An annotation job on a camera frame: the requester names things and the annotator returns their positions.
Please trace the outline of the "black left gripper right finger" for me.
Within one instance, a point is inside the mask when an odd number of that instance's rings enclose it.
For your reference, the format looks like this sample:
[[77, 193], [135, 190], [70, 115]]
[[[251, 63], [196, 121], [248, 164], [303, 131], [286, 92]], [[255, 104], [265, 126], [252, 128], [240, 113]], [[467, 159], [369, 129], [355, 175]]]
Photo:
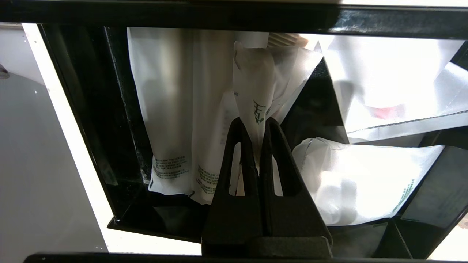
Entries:
[[260, 157], [264, 257], [331, 257], [332, 236], [303, 182], [281, 126], [266, 121]]

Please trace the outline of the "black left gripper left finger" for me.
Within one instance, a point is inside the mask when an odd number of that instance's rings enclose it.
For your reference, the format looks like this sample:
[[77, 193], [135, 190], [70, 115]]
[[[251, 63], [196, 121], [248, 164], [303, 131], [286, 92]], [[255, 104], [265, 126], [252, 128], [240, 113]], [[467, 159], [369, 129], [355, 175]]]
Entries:
[[[229, 193], [237, 144], [241, 146], [244, 196]], [[263, 236], [262, 224], [253, 147], [243, 122], [236, 118], [229, 127], [216, 190], [201, 235], [202, 255], [247, 256], [247, 243]]]

